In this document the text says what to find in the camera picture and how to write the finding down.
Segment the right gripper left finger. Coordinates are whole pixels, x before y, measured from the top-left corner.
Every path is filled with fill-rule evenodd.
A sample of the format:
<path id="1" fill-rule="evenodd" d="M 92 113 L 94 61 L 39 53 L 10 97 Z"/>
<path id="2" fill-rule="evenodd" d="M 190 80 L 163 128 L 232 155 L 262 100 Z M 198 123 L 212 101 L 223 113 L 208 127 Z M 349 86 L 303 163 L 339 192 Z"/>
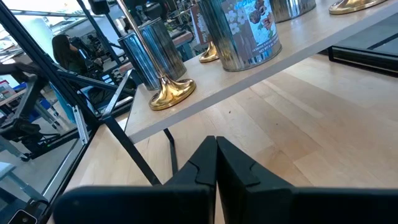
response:
<path id="1" fill-rule="evenodd" d="M 217 142 L 207 136 L 164 185 L 85 186 L 63 194 L 55 224 L 213 224 Z"/>

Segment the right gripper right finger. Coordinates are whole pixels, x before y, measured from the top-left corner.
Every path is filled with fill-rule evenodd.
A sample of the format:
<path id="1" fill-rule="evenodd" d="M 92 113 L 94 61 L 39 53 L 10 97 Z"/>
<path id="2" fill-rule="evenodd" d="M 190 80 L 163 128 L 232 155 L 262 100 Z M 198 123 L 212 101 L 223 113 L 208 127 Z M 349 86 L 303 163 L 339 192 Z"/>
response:
<path id="1" fill-rule="evenodd" d="M 296 187 L 216 140 L 226 224 L 398 224 L 398 189 Z"/>

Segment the gold candlestick holder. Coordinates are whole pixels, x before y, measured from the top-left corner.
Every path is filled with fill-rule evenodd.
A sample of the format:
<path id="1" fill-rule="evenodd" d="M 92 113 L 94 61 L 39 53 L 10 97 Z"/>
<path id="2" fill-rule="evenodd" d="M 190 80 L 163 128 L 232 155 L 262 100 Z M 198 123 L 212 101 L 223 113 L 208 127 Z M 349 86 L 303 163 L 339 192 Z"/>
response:
<path id="1" fill-rule="evenodd" d="M 219 55 L 217 49 L 213 41 L 210 41 L 207 50 L 200 55 L 199 61 L 200 63 L 208 63 L 218 59 Z"/>
<path id="2" fill-rule="evenodd" d="M 156 62 L 154 56 L 150 52 L 149 47 L 139 30 L 139 26 L 136 24 L 135 19 L 129 12 L 124 0 L 116 1 L 125 15 L 126 24 L 128 24 L 129 27 L 132 29 L 131 32 L 134 32 L 138 37 L 139 42 L 142 44 L 144 50 L 147 52 L 157 72 L 157 78 L 159 80 L 160 87 L 159 89 L 157 89 L 158 92 L 150 99 L 149 107 L 154 111 L 158 111 L 170 108 L 171 106 L 181 102 L 194 91 L 194 89 L 196 88 L 196 83 L 190 78 L 179 78 L 178 80 L 172 80 L 165 73 L 165 71 Z"/>
<path id="3" fill-rule="evenodd" d="M 333 15 L 348 14 L 376 6 L 385 1 L 387 0 L 338 0 L 329 7 L 328 11 Z"/>

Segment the brown paper gift tag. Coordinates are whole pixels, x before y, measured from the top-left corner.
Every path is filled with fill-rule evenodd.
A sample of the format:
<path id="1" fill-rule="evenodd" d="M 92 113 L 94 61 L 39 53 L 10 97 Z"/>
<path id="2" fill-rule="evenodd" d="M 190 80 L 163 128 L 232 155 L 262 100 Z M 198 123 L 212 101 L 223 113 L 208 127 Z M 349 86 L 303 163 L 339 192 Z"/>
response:
<path id="1" fill-rule="evenodd" d="M 209 44 L 211 42 L 211 35 L 198 5 L 190 8 L 190 14 L 197 43 L 200 45 Z"/>

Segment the clear glass jar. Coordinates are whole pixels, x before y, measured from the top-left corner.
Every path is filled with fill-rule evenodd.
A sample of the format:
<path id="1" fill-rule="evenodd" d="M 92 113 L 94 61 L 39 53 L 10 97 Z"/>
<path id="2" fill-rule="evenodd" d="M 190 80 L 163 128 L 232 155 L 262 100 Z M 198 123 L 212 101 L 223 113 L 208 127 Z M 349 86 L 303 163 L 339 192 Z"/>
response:
<path id="1" fill-rule="evenodd" d="M 289 21 L 316 7 L 315 0 L 270 0 L 276 23 Z"/>

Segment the blue chair back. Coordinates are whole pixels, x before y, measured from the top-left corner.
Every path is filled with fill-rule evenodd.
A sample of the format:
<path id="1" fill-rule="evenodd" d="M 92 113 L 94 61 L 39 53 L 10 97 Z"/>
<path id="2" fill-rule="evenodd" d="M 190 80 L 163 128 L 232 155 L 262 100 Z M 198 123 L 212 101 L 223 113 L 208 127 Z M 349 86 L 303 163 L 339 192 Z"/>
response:
<path id="1" fill-rule="evenodd" d="M 73 114 L 73 110 L 72 107 L 65 101 L 65 99 L 63 98 L 63 96 L 61 95 L 61 93 L 57 90 L 57 88 L 52 84 L 52 82 L 50 82 L 50 86 L 53 89 L 55 96 L 57 97 L 57 100 L 59 101 L 61 107 L 63 108 L 67 118 L 73 123 L 75 124 L 75 117 Z"/>

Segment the person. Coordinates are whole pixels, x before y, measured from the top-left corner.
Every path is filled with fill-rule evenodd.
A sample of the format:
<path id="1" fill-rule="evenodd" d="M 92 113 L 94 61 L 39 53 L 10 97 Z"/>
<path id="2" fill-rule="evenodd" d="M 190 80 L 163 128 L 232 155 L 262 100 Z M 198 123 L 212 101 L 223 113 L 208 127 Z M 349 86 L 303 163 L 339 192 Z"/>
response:
<path id="1" fill-rule="evenodd" d="M 86 75 L 88 69 L 84 58 L 74 47 L 67 35 L 59 34 L 52 39 L 53 56 L 57 63 L 66 70 Z"/>

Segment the wooden riser shelf black frame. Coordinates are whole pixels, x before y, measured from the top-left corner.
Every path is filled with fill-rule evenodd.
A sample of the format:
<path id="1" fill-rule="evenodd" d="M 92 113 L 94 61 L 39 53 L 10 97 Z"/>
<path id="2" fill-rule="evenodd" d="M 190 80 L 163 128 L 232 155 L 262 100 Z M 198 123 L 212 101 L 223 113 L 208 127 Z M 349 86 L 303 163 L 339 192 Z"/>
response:
<path id="1" fill-rule="evenodd" d="M 230 96 L 276 74 L 312 55 L 354 35 L 398 12 L 398 0 L 387 0 L 357 12 L 331 15 L 328 8 L 336 0 L 317 0 L 311 11 L 290 21 L 277 24 L 282 50 L 273 59 L 240 72 L 227 72 L 220 61 L 200 63 L 196 58 L 186 61 L 185 77 L 195 80 L 197 87 L 175 106 L 152 111 L 148 102 L 152 93 L 140 86 L 135 94 L 124 128 L 110 117 L 106 125 L 122 144 L 152 185 L 159 184 L 135 143 L 158 133 Z"/>

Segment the silver metal bracket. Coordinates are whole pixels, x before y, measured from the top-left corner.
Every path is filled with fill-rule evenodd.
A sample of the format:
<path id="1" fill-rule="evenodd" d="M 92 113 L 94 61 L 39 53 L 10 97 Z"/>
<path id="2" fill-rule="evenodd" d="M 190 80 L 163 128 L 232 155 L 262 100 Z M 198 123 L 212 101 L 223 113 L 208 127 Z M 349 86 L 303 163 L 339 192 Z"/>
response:
<path id="1" fill-rule="evenodd" d="M 75 105 L 73 107 L 73 114 L 75 117 L 78 134 L 80 136 L 80 141 L 81 141 L 82 145 L 86 145 L 86 144 L 88 144 L 89 135 L 88 135 L 88 131 L 87 131 L 87 127 L 85 124 L 83 114 L 81 112 L 81 109 L 79 109 L 78 105 Z"/>

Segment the black table frame rails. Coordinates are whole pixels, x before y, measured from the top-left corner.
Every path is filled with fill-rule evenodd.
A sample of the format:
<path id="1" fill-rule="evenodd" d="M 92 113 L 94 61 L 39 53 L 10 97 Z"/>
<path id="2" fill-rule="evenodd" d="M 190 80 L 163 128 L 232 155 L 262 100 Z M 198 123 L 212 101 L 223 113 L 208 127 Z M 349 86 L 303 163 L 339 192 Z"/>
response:
<path id="1" fill-rule="evenodd" d="M 220 61 L 193 58 L 192 96 L 151 111 L 142 94 L 116 122 L 128 134 L 145 134 L 136 146 L 162 182 L 172 175 L 169 144 L 154 125 L 173 115 L 168 127 L 180 164 L 206 136 L 224 136 L 294 185 L 398 188 L 398 55 L 343 45 L 332 53 L 296 55 L 278 73 L 261 65 L 264 80 L 187 113 L 194 99 L 240 78 Z"/>

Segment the black overhead rig frame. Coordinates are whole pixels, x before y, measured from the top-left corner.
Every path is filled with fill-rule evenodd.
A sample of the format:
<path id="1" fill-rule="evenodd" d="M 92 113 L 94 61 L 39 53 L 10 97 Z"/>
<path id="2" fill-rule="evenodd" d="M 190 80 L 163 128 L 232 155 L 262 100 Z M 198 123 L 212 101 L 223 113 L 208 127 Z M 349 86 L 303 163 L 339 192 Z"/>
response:
<path id="1" fill-rule="evenodd" d="M 17 20 L 15 15 L 7 8 L 2 0 L 0 0 L 0 24 L 2 24 L 3 28 L 5 28 L 11 36 L 13 36 L 33 62 L 37 64 L 43 72 L 43 76 L 53 81 L 54 85 L 67 100 L 82 107 L 83 115 L 88 118 L 88 121 L 92 126 L 99 126 L 104 123 L 107 125 L 108 129 L 122 129 L 114 118 L 115 115 L 121 114 L 121 110 L 118 110 L 117 112 L 114 112 L 113 110 L 122 93 L 133 96 L 135 94 L 134 90 L 125 88 L 124 83 L 120 85 L 111 85 L 92 78 L 77 75 L 76 73 L 69 72 L 59 67 L 56 63 L 53 63 L 50 60 L 50 57 L 44 53 L 38 43 L 32 38 L 25 27 Z M 113 98 L 110 103 L 108 103 L 108 107 L 100 119 L 95 118 L 94 113 L 88 109 L 76 93 L 72 92 L 72 88 L 67 82 L 62 81 L 62 78 L 114 92 Z"/>

